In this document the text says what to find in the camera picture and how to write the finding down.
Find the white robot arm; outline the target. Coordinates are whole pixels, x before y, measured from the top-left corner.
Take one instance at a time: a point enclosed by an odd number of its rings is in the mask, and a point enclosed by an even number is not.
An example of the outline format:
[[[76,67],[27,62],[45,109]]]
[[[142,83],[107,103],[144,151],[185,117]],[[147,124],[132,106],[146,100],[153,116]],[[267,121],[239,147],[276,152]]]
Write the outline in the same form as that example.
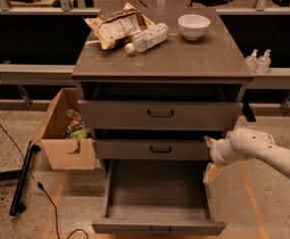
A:
[[[212,182],[224,166],[252,158],[263,161],[290,179],[290,149],[277,145],[267,132],[240,127],[226,138],[206,136],[204,140],[211,158],[203,175],[204,184]]]

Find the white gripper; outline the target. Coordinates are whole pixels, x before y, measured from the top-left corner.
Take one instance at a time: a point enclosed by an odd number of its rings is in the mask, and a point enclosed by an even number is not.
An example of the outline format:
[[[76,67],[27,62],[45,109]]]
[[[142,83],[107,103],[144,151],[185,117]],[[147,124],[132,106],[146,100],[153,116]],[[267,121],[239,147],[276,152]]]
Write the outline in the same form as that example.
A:
[[[210,147],[210,162],[205,169],[203,175],[203,183],[211,183],[223,171],[222,166],[226,166],[237,160],[238,154],[233,150],[231,142],[228,138],[214,139],[205,135],[203,137],[205,143]]]

